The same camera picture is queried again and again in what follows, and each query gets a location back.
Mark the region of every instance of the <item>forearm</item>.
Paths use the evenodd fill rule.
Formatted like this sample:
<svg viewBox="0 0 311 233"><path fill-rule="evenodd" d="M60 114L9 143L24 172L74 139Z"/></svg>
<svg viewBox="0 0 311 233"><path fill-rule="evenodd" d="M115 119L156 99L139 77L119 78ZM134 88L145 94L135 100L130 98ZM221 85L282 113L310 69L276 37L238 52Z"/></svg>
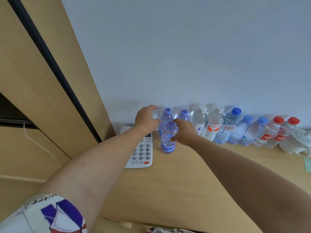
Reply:
<svg viewBox="0 0 311 233"><path fill-rule="evenodd" d="M56 172L37 192L72 202L93 225L105 198L121 175L131 153L145 134L138 127L83 152Z"/></svg>
<svg viewBox="0 0 311 233"><path fill-rule="evenodd" d="M311 197L258 163L202 137L190 142L234 201L263 232L304 232L311 227Z"/></svg>

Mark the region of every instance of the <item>person's left hand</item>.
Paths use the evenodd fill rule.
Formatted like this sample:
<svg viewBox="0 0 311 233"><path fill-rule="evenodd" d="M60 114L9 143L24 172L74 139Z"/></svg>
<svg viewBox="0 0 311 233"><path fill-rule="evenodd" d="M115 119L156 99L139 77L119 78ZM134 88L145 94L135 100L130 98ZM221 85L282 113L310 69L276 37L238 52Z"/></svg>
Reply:
<svg viewBox="0 0 311 233"><path fill-rule="evenodd" d="M154 119L152 117L152 111L156 110L158 107L155 105L149 105L148 107L143 107L138 111L135 118L135 126L144 134L144 136L153 132L156 127L161 122L161 119Z"/></svg>

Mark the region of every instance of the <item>dark blue bottle cap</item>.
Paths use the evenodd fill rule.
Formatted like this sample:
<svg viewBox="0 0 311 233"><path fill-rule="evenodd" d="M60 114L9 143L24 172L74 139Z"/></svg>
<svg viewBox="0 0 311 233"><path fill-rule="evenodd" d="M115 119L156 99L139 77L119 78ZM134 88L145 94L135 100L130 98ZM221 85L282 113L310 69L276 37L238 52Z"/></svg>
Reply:
<svg viewBox="0 0 311 233"><path fill-rule="evenodd" d="M175 129L175 123L173 121L169 121L166 125L166 129L172 131Z"/></svg>
<svg viewBox="0 0 311 233"><path fill-rule="evenodd" d="M269 122L269 119L267 119L264 116L261 116L257 119L257 123L259 123L260 125L266 125Z"/></svg>
<svg viewBox="0 0 311 233"><path fill-rule="evenodd" d="M180 115L182 117L187 117L189 115L189 111L188 110L181 110Z"/></svg>
<svg viewBox="0 0 311 233"><path fill-rule="evenodd" d="M242 119L242 122L247 124L250 124L252 121L254 121L254 119L251 115L245 115Z"/></svg>
<svg viewBox="0 0 311 233"><path fill-rule="evenodd" d="M165 108L164 109L164 114L165 115L170 115L170 114L172 114L172 110L170 108Z"/></svg>
<svg viewBox="0 0 311 233"><path fill-rule="evenodd" d="M240 114L242 113L242 110L240 108L237 108L237 107L234 107L232 110L231 110L231 114L235 117L239 117Z"/></svg>

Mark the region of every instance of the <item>sleeve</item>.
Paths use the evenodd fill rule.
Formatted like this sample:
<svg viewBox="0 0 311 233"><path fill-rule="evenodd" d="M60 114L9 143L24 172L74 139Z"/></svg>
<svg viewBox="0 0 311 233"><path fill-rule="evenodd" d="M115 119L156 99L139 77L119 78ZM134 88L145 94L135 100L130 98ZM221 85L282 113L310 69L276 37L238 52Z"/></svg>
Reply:
<svg viewBox="0 0 311 233"><path fill-rule="evenodd" d="M78 209L54 195L35 196L0 224L0 233L87 233Z"/></svg>

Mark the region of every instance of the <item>red bottle cap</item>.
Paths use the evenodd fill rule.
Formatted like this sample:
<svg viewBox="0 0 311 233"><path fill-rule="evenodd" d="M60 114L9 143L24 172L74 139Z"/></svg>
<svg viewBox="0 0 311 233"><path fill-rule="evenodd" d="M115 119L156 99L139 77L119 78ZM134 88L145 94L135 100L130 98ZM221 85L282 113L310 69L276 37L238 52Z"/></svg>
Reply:
<svg viewBox="0 0 311 233"><path fill-rule="evenodd" d="M292 124L292 125L297 125L298 123L300 123L300 120L299 120L298 118L296 118L296 117L290 117L290 118L288 119L288 122L289 122L290 124Z"/></svg>
<svg viewBox="0 0 311 233"><path fill-rule="evenodd" d="M274 121L275 123L277 123L277 124L282 124L282 123L284 123L284 119L283 119L282 117L280 117L280 116L274 117L273 121Z"/></svg>

